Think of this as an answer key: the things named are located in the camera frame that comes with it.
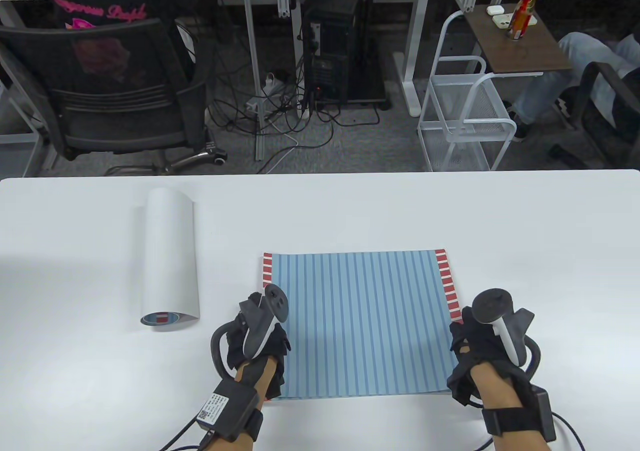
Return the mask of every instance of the computer tower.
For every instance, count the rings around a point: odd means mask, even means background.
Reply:
[[[359,56],[361,0],[308,0],[304,37],[304,80],[316,102],[346,104],[350,73]]]

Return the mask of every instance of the white paper roll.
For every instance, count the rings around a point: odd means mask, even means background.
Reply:
[[[200,318],[194,202],[157,188],[146,200],[141,322],[164,326]]]

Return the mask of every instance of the hand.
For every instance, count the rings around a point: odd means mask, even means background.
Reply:
[[[451,351],[458,362],[471,357],[477,361],[476,364],[509,360],[502,339],[494,333],[494,327],[479,323],[470,307],[462,309],[462,323],[453,322],[448,328],[453,336]]]
[[[253,293],[249,296],[256,306],[260,304],[262,293]],[[226,341],[229,345],[229,352],[226,355],[226,364],[230,368],[238,369],[244,363],[247,362],[245,353],[243,352],[243,346],[245,343],[245,337],[249,328],[244,323],[244,319],[241,313],[235,318],[240,324],[237,330],[229,332],[226,335]],[[269,388],[267,389],[266,399],[277,398],[281,395],[281,386],[284,384],[284,357],[287,352],[291,351],[291,344],[287,337],[287,333],[280,323],[276,323],[273,332],[269,335],[267,342],[262,348],[262,351],[255,358],[273,357],[278,362],[276,371],[271,380]]]
[[[455,353],[458,365],[453,369],[446,385],[453,398],[462,405],[468,405],[471,396],[480,398],[477,384],[471,376],[471,369],[480,364],[490,364],[503,379],[510,378],[518,395],[524,401],[531,401],[531,384],[526,374],[512,364],[505,351],[500,336],[496,336],[493,326],[479,323],[470,307],[462,309],[462,323],[454,322],[449,326],[453,337],[451,351]]]

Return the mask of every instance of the bottle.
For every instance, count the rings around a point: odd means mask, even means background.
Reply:
[[[511,17],[509,28],[507,29],[507,36],[510,37],[510,39],[517,41],[524,36],[529,26],[529,21],[531,21],[535,5],[536,0],[519,1]]]

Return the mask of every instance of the striped blue paper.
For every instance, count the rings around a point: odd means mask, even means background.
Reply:
[[[282,397],[438,392],[456,364],[435,252],[274,254],[291,342]]]

